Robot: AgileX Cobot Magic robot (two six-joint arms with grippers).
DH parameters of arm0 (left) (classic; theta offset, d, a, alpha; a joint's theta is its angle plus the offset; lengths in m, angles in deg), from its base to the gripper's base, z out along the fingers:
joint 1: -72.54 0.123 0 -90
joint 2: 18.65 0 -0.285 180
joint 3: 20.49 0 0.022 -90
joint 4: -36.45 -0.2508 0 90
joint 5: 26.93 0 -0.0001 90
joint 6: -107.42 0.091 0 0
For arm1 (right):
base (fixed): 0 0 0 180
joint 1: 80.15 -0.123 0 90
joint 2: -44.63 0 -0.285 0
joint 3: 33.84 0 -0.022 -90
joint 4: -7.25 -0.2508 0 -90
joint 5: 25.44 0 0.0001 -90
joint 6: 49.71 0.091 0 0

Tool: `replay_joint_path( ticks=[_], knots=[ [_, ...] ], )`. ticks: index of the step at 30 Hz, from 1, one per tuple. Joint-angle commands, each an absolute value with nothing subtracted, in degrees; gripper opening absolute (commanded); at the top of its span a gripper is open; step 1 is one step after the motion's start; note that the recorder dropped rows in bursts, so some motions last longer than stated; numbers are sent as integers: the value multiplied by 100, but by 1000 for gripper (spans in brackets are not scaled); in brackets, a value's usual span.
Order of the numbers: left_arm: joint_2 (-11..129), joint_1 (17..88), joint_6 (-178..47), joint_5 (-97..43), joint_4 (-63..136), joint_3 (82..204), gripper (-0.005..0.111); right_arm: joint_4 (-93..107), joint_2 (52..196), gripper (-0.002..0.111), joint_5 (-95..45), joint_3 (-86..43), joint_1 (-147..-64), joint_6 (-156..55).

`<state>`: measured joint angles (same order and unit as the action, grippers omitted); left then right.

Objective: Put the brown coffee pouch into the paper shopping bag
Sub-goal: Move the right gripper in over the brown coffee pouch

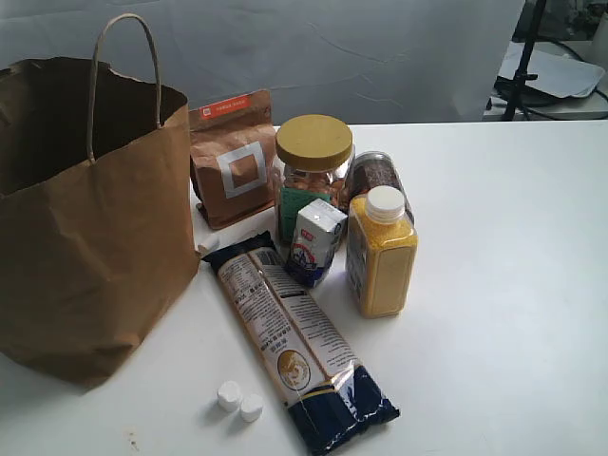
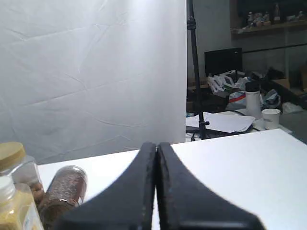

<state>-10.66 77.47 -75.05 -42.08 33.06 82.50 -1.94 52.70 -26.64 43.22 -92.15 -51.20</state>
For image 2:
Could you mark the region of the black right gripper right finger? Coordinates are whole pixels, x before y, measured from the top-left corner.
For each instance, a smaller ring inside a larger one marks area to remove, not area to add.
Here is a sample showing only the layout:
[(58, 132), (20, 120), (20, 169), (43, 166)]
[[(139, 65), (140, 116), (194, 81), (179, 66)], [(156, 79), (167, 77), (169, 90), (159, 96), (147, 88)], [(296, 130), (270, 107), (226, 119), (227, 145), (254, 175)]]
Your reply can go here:
[(156, 154), (162, 230), (261, 230), (259, 218), (218, 196), (182, 163), (169, 143)]

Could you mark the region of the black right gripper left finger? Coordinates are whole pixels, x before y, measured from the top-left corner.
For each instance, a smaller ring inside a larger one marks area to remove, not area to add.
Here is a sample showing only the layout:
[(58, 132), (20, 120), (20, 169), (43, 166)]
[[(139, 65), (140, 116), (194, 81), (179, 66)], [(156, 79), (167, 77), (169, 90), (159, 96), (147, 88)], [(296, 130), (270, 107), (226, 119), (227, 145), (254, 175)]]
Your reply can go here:
[(143, 143), (138, 154), (103, 192), (65, 214), (55, 230), (150, 230), (154, 207), (156, 145)]

